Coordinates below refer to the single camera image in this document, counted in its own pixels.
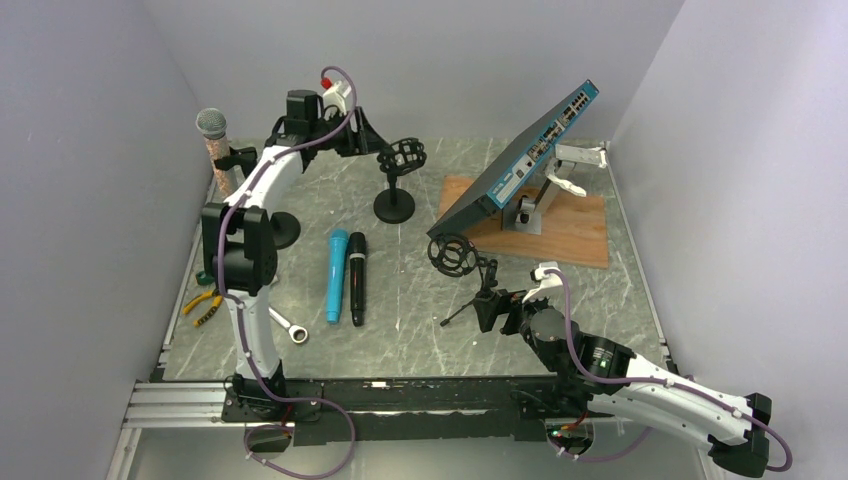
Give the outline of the black tripod shock mount stand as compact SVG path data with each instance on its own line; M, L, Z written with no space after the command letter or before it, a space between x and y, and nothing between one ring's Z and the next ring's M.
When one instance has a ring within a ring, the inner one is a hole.
M481 256L474 243L464 235L437 234L429 242L427 256L430 264L439 273L451 278L461 278L477 272L480 277L480 287L475 295L480 291L496 291L498 261ZM469 306L473 307L474 297L456 312L441 320L439 326L447 326L459 313Z

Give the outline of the black round base stand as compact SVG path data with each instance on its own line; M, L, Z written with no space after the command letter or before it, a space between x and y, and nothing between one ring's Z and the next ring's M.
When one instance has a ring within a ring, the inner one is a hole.
M379 169L387 177L388 188L380 192L373 203L376 217L384 223L400 224L415 212L410 193L397 186L400 177L424 166L427 154L423 143L414 137L398 140L377 155Z

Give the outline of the blue microphone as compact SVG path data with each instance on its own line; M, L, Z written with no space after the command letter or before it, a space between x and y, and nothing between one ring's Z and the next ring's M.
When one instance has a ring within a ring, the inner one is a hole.
M341 315L348 240L349 233L344 229L333 230L328 240L329 257L325 315L329 324L337 324Z

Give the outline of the black microphone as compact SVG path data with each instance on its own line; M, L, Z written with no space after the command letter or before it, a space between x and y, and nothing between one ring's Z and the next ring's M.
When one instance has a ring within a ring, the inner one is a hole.
M350 275L350 309L352 323L355 327L362 327L365 323L366 263L366 237L362 232L353 232L348 242L348 266Z

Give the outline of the black clip microphone stand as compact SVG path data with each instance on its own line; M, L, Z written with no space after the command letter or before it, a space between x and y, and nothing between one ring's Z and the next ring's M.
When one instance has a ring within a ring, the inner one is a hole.
M259 207L270 216L274 245L277 249L291 246L300 234L300 223L287 212L279 211L278 204L283 194L304 172L299 151L283 145L265 147L261 155L253 147L230 149L230 154L214 161L216 168L230 171L241 168L245 181L224 203L233 206L244 197L242 207Z

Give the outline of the silver head glitter microphone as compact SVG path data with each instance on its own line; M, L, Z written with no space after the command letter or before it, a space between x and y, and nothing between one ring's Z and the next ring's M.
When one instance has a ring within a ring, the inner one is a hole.
M235 173L216 166L217 160L230 155L230 145L226 137L227 121L220 110L204 108L198 112L195 124L204 137L218 190L227 197L237 189Z

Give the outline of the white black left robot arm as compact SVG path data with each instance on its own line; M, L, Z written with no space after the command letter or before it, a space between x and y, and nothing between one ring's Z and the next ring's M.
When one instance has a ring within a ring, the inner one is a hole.
M299 234L283 232L272 217L283 193L318 152L333 150L349 157L387 147L371 127L360 126L362 118L355 89L344 82L323 93L289 91L286 112L272 127L244 183L202 210L204 268L229 310L238 352L233 388L264 420L279 417L288 402L271 333L269 293L279 250Z

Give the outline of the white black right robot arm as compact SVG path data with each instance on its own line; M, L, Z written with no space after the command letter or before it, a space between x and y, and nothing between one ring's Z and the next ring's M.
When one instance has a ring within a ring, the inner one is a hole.
M471 304L482 332L506 318L503 335L519 335L556 378L550 387L511 396L528 418L617 416L688 441L737 475L760 478L769 462L770 398L722 394L665 370L630 348L584 333L546 299L523 290L479 292Z

